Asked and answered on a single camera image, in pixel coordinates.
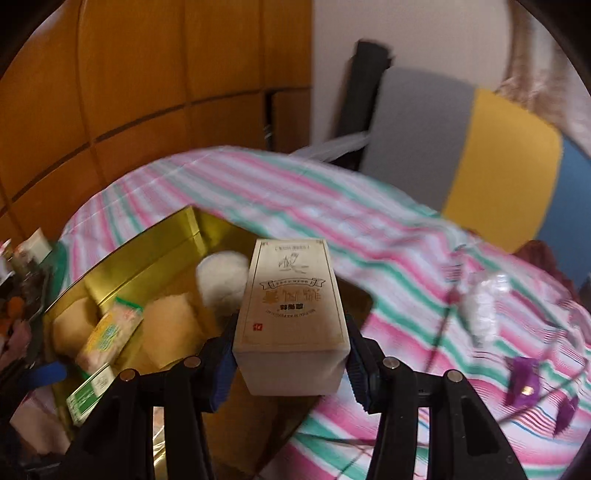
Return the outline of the gold metal tin box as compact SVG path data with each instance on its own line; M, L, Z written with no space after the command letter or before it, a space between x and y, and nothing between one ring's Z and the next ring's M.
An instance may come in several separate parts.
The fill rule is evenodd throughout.
M45 332L52 335L55 318L81 298L89 297L94 301L98 308L98 319L101 319L116 297L132 302L144 311L153 300L188 293L194 299L199 298L202 306L211 314L206 340L217 337L232 316L238 318L240 308L233 315L215 317L201 299L197 287L197 265L213 253L235 251L245 255L250 266L254 246L259 239L256 234L221 218L194 207L185 207L126 242L72 285L45 314ZM345 317L349 316L356 325L362 325L372 310L372 297L337 274L335 279ZM141 322L110 367L115 379L126 369L134 369L141 375L152 374L166 371L179 361L163 370L157 370L149 362L142 351ZM77 365L75 358L68 376L55 390L56 405L72 436L72 442L84 423L80 426L73 424L66 399L90 376ZM252 395L236 363L228 399L214 413L202 415L214 478L256 477L283 448L320 397ZM152 434L155 476L159 472L166 474L164 416L161 407L153 409Z

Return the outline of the cream printed carton box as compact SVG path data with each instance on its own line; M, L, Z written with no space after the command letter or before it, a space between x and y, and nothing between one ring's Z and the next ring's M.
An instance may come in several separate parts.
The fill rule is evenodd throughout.
M232 353L252 395L338 391L349 334L324 239L256 241Z

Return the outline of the small white box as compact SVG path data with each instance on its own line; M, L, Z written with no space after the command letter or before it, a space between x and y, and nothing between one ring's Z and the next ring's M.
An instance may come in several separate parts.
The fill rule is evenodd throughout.
M45 237L41 228L38 228L33 234L22 243L20 243L15 252L26 260L33 261L40 265L52 252L52 246Z

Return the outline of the orange wooden wardrobe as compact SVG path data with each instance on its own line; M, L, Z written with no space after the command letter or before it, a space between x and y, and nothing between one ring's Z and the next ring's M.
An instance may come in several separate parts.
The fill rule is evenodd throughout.
M3 2L2 238L174 153L308 144L311 64L308 1Z

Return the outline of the purple fabric flower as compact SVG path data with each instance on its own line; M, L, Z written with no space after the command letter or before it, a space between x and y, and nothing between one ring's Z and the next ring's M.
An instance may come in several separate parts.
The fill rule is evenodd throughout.
M540 362L536 358L514 357L508 361L510 367L509 387L505 405L515 408L534 406L540 399Z

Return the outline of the pink green striped bed sheet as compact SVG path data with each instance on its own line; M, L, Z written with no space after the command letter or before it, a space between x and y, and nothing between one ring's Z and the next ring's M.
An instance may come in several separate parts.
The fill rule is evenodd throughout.
M478 239L406 194L293 156L217 147L154 161L114 181L66 223L66 280L157 221L193 205L267 238L327 240L332 265L372 295L365 332L416 370L471 381L527 476L557 479L590 430L590 317L545 271ZM475 347L450 304L481 270L503 271L500 331ZM514 357L540 362L532 407L505 405Z

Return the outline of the clear plastic bundle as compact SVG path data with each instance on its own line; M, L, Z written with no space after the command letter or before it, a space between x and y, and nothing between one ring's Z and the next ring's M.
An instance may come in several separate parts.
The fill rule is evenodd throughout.
M511 290L508 275L501 271L481 271L470 277L459 311L476 346L487 346L499 335L497 304Z

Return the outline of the black rolled mat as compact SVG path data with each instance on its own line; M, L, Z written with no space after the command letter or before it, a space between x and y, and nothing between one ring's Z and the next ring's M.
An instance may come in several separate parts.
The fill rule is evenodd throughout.
M388 46L370 40L356 42L335 123L335 138L369 132L382 77L392 64L393 56Z

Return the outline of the green glass side table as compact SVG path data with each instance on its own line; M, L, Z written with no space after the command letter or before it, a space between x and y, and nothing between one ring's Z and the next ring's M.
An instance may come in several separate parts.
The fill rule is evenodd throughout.
M37 296L32 306L30 321L41 317L59 297L68 268L65 245L57 241L42 261L33 262L34 273L40 275L37 281Z

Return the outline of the white fluffy ball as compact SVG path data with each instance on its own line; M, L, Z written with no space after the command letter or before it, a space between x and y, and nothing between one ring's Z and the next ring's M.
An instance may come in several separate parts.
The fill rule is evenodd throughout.
M235 251L206 256L197 265L197 287L204 305L215 317L238 312L245 293L249 259Z

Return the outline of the beige patterned curtain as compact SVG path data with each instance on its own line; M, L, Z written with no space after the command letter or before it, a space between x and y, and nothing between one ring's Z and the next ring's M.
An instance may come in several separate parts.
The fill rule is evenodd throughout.
M590 94L550 32L517 1L508 3L512 39L502 97L554 125L590 151Z

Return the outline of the grey yellow blue headboard cushion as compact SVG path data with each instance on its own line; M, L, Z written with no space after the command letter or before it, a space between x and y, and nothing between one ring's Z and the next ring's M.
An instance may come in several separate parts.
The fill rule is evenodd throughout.
M577 287L590 276L589 157L488 89L387 70L361 171L509 253L545 242Z

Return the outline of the dark red cloth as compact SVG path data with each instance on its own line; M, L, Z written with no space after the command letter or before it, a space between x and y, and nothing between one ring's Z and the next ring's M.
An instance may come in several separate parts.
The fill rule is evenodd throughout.
M579 300L574 283L559 270L554 254L545 242L530 240L518 248L513 255L545 271L569 291L573 300Z

